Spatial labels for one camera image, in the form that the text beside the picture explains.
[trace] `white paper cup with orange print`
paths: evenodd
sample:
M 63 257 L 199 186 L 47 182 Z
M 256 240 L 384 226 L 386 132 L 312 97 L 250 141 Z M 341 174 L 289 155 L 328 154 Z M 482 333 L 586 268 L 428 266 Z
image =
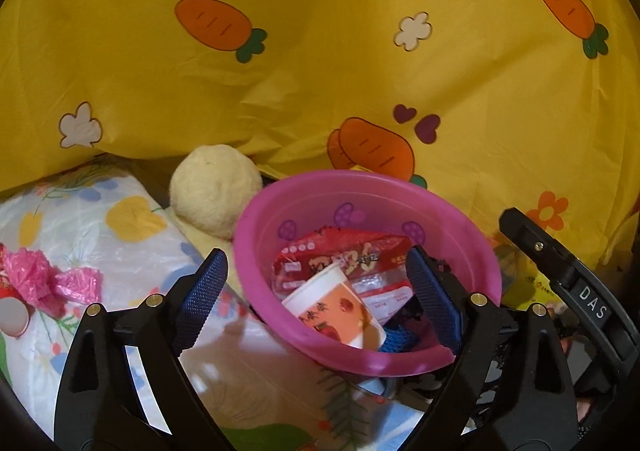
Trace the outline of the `white paper cup with orange print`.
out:
M 338 263 L 322 269 L 282 302 L 305 325 L 343 344 L 378 350 L 386 334 L 356 293 Z

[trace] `orange flower print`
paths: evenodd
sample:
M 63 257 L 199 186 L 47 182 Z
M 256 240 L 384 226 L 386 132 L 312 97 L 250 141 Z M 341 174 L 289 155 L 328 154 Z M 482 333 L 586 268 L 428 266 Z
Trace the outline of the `orange flower print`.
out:
M 560 215 L 568 207 L 568 199 L 564 197 L 556 199 L 553 192 L 545 191 L 538 199 L 538 209 L 532 209 L 527 213 L 527 216 L 545 231 L 548 227 L 554 231 L 561 231 L 564 228 L 564 221 Z

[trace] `red plastic package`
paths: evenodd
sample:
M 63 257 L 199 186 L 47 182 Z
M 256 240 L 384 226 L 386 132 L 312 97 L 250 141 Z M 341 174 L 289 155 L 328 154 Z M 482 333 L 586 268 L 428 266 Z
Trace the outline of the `red plastic package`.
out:
M 272 288 L 284 299 L 337 261 L 355 293 L 384 323 L 414 294 L 404 270 L 411 247 L 411 240 L 402 235 L 322 227 L 292 241 L 277 254 Z

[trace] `metal rivet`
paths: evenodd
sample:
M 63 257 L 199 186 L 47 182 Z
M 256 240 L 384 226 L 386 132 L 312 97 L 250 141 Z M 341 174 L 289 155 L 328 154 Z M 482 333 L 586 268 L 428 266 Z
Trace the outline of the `metal rivet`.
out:
M 102 310 L 102 307 L 100 306 L 100 303 L 92 303 L 91 305 L 89 305 L 86 308 L 86 312 L 90 316 L 95 316 L 95 315 L 99 314 L 100 310 Z
M 531 310 L 536 316 L 545 317 L 546 316 L 546 307 L 541 305 L 540 303 L 534 303 L 531 306 Z
M 476 306 L 484 306 L 487 303 L 487 298 L 484 294 L 480 294 L 479 292 L 476 292 L 474 294 L 471 295 L 471 303 L 473 303 Z
M 162 294 L 152 294 L 146 298 L 145 303 L 147 306 L 158 306 L 163 300 L 164 297 L 162 297 Z

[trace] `green leaf print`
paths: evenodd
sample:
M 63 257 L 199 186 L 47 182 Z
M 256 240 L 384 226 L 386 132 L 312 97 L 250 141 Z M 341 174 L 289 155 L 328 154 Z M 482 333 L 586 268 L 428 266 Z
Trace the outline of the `green leaf print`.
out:
M 289 424 L 269 424 L 252 429 L 226 429 L 222 433 L 238 451 L 298 451 L 312 436 Z
M 11 377 L 9 377 L 9 367 L 6 364 L 6 344 L 4 342 L 4 335 L 0 334 L 0 371 L 6 377 L 6 381 L 11 386 Z

